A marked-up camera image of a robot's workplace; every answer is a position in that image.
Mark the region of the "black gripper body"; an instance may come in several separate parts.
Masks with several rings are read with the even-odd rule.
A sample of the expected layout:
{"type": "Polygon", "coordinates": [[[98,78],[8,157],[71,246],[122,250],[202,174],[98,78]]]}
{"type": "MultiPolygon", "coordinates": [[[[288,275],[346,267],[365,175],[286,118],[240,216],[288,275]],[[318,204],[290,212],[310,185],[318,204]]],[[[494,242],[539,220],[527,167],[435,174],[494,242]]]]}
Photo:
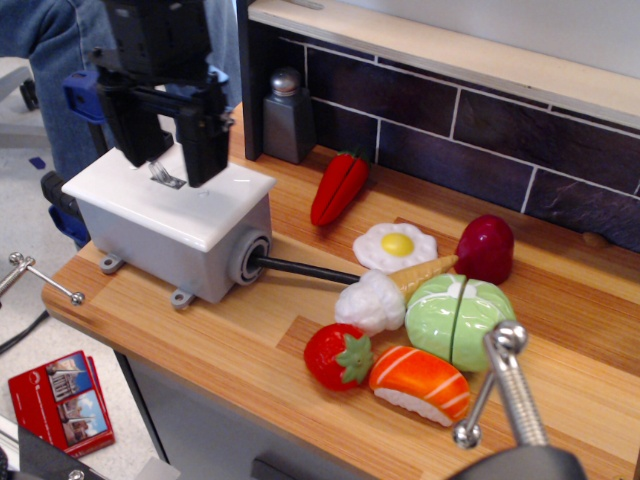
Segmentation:
{"type": "Polygon", "coordinates": [[[115,29],[113,48],[96,47],[98,96],[113,131],[157,130],[160,116],[187,129],[186,109],[201,110],[207,131],[231,128],[228,72],[212,59],[205,29],[115,29]]]}

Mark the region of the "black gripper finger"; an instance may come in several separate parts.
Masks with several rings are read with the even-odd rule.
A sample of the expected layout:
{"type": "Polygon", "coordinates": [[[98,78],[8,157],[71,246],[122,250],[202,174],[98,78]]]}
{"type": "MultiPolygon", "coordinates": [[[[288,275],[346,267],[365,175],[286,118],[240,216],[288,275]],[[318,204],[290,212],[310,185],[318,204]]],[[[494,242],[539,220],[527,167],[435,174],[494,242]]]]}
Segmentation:
{"type": "Polygon", "coordinates": [[[140,167],[156,160],[173,145],[172,135],[159,121],[160,115],[169,112],[164,92],[103,84],[97,92],[116,147],[132,165],[140,167]]]}
{"type": "Polygon", "coordinates": [[[177,134],[191,187],[202,186],[227,167],[230,128],[226,108],[211,112],[194,103],[179,108],[177,134]]]}

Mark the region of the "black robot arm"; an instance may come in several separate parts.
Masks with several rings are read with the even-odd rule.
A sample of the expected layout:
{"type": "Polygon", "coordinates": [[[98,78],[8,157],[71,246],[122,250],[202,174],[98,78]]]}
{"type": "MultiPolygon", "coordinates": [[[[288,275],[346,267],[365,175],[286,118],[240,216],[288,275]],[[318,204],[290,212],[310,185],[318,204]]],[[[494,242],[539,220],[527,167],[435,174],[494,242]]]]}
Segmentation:
{"type": "Polygon", "coordinates": [[[162,116],[176,124],[187,180],[199,187],[228,163],[230,108],[225,76],[207,61],[200,1],[108,1],[115,46],[95,48],[97,95],[115,144],[136,167],[171,146],[162,116]]]}

